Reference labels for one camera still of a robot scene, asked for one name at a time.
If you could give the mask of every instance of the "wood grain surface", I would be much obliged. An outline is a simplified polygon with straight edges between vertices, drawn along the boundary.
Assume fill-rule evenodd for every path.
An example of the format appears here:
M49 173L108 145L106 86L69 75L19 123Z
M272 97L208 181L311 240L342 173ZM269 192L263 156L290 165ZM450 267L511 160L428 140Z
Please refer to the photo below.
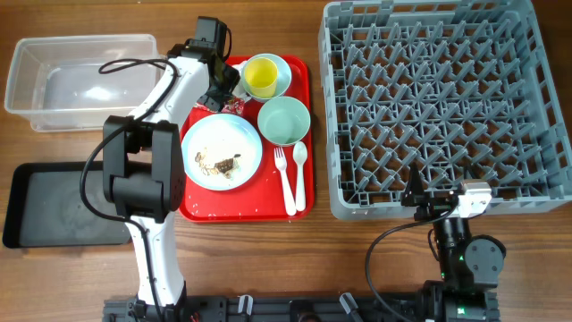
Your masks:
M232 29L234 55L297 55L311 73L315 118L316 203L292 223L194 225L176 222L178 256L189 294L369 294L364 258L370 242L405 220L342 222L330 212L325 170L324 99L319 80L318 25L324 1L194 1L191 4L123 0L28 0L0 6L0 89L20 38L150 33L164 53L194 34L199 15ZM535 1L563 114L572 129L572 3ZM41 134L16 115L0 112L0 223L12 174L26 162L85 160L101 132ZM428 227L408 230L379 245L373 256L382 291L414 291L439 268L426 243ZM572 205L550 214L481 217L475 234L490 234L509 254L498 289L503 321L572 320ZM101 321L105 299L137 291L131 245L8 250L0 248L1 321Z

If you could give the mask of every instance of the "green cup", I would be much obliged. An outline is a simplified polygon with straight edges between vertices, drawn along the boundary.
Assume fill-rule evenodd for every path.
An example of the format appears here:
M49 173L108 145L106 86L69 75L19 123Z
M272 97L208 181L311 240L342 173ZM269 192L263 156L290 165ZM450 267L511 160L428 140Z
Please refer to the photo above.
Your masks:
M290 146L310 130L310 112L296 98L274 97L260 109L258 129L274 145Z

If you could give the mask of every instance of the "white spoon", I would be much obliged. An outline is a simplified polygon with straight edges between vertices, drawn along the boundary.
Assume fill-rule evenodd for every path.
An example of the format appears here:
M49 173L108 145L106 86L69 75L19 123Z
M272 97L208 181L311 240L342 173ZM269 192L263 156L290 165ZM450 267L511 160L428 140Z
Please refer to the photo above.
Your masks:
M302 142L296 143L292 155L294 162L298 165L298 179L296 180L296 210L306 209L306 191L304 187L304 163L307 160L307 148Z

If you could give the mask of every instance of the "plastic dish rack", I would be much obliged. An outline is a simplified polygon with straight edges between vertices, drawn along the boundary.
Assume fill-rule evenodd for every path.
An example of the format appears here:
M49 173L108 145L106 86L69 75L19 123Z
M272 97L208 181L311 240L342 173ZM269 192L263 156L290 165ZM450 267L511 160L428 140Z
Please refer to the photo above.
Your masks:
M433 195L473 165L488 214L572 199L572 150L529 0L360 1L324 8L320 74L339 219L409 217L417 163Z

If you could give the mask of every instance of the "red tray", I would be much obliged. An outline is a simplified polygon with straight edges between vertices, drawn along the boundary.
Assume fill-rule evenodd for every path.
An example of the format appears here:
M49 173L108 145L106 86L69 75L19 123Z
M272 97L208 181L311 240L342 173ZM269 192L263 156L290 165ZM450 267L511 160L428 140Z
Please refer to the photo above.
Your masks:
M307 66L296 56L282 57L292 70L292 83L284 96L300 100L312 113L310 105L310 85ZM230 57L226 63L240 64L249 59L246 56ZM244 108L243 117L258 131L257 117L262 103L251 99ZM187 130L198 120L211 113L197 108L193 109L181 129L181 139ZM240 187L230 191L209 191L196 185L187 177L185 198L179 207L182 216L195 223L237 223L260 222L276 220L295 220L307 215L314 206L314 158L312 147L312 132L302 140L308 150L308 159L304 164L304 184L306 185L306 210L298 212L295 216L288 216L284 207L282 195L282 182L280 173L274 166L274 144L260 135L262 140L262 161L257 172ZM292 159L293 147L284 148L288 159L287 174L296 195L296 164Z

